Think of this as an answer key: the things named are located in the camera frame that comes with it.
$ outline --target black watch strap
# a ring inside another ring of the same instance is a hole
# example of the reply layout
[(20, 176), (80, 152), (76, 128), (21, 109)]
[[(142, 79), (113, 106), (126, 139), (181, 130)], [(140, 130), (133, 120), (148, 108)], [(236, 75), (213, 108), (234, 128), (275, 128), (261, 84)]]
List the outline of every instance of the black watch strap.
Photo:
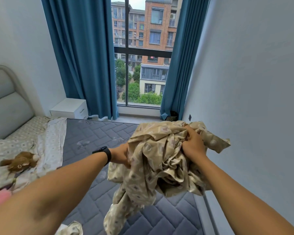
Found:
[(108, 161), (106, 163), (106, 165), (107, 165), (111, 161), (111, 152), (110, 152), (110, 150), (108, 149), (107, 146), (104, 146), (104, 147), (102, 147), (102, 148), (100, 148), (100, 149), (98, 149), (96, 151), (93, 151), (92, 153), (94, 154), (94, 153), (99, 153), (99, 152), (105, 152), (107, 154), (107, 158), (108, 158)]

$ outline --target upholstered headboard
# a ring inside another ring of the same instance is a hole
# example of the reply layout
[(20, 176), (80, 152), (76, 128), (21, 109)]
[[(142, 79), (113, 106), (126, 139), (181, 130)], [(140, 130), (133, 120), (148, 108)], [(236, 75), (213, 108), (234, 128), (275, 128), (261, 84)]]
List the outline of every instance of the upholstered headboard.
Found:
[(0, 65), (0, 139), (4, 139), (34, 116), (24, 90), (8, 67)]

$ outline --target person's right arm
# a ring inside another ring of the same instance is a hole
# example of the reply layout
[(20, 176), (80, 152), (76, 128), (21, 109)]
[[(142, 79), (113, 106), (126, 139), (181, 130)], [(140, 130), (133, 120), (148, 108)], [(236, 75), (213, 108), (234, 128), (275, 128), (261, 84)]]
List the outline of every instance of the person's right arm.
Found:
[(189, 138), (184, 141), (184, 154), (207, 178), (231, 228), (236, 235), (294, 234), (294, 227), (277, 211), (245, 189), (216, 166), (205, 153), (201, 136), (185, 126)]

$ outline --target brown stuffed animal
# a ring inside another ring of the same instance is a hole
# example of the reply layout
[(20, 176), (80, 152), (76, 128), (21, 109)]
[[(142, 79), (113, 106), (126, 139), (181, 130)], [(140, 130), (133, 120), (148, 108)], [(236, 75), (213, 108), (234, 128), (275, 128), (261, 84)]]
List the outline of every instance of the brown stuffed animal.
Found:
[(21, 152), (14, 159), (4, 159), (0, 166), (8, 166), (10, 172), (19, 172), (29, 167), (35, 167), (37, 162), (33, 159), (34, 154), (30, 152)]

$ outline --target nightstand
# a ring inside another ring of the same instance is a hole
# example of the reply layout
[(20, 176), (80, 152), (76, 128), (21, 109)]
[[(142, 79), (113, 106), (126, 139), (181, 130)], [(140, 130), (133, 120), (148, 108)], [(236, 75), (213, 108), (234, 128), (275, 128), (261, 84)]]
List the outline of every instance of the nightstand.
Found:
[(50, 110), (53, 117), (66, 117), (71, 119), (87, 119), (88, 110), (86, 100), (65, 98)]

